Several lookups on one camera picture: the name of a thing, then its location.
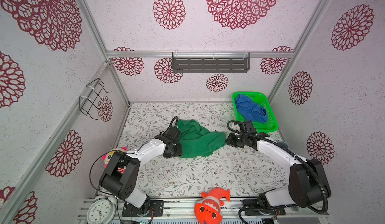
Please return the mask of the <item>green tank top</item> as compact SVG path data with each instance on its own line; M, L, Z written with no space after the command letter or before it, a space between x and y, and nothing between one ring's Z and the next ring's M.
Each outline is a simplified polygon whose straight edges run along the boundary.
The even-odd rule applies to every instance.
M195 120L179 120L177 127L182 134L181 158L207 157L226 145L226 133L211 132Z

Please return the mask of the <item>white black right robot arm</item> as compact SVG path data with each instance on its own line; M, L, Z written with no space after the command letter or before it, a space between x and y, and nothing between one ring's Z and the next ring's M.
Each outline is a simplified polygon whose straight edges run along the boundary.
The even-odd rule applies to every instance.
M263 208L298 206L310 208L322 202L321 214L327 212L331 190L323 168L317 159L305 159L268 137L231 133L226 144L235 148L251 147L277 162L289 174L287 187L273 189L260 195Z

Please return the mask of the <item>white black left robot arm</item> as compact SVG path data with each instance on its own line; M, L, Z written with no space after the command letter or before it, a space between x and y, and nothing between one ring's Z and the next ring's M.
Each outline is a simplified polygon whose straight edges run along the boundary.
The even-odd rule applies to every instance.
M138 215L150 209L150 197L136 187L139 169L157 156L182 155L181 134L161 134L131 153L116 151L99 179L100 187L122 200Z

